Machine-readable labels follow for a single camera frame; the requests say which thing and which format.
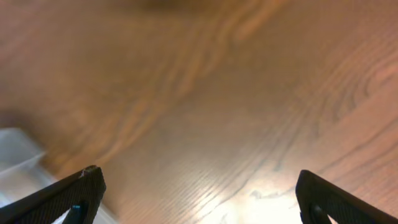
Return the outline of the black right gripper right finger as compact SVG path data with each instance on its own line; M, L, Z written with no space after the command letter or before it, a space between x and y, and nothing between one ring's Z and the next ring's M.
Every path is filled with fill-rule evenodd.
M300 171L295 194L303 224L397 224L397 218L309 170Z

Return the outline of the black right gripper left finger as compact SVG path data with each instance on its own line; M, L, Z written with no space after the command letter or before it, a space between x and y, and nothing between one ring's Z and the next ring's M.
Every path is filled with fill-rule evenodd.
M106 191L98 166L88 166L48 187L1 208L1 223L92 224Z

